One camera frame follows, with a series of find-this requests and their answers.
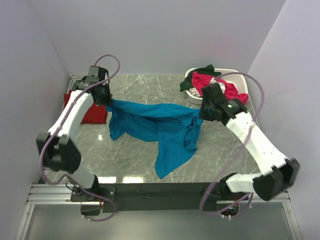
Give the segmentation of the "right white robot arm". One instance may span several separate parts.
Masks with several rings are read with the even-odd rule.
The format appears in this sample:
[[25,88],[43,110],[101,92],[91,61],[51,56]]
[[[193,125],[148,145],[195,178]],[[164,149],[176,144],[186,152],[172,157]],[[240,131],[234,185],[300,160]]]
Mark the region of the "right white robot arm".
[[231,173],[215,186],[221,197],[230,200],[237,193],[254,193],[269,201],[290,188],[301,168],[295,159],[289,159],[265,136],[243,103],[228,100],[218,83],[202,88],[200,118],[221,122],[245,146],[260,172],[256,174]]

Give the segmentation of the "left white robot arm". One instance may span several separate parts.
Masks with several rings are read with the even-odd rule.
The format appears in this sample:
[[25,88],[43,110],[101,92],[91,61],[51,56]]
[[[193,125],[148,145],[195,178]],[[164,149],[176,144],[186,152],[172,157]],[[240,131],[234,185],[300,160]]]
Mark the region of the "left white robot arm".
[[81,165],[81,153],[74,140],[89,108],[112,102],[108,76],[107,69],[90,66],[88,75],[74,83],[69,101],[55,124],[36,138],[41,171],[62,173],[63,177],[83,188],[82,195],[88,201],[96,200],[101,189],[97,176]]

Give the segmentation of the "blue t shirt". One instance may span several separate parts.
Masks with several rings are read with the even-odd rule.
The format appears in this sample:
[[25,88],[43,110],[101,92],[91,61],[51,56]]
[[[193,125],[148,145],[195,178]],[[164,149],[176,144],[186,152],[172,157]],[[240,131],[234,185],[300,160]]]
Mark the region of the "blue t shirt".
[[189,161],[197,151],[203,123],[199,109],[114,100],[106,111],[111,113],[109,132],[113,141],[126,133],[144,142],[158,143],[155,172],[160,179]]

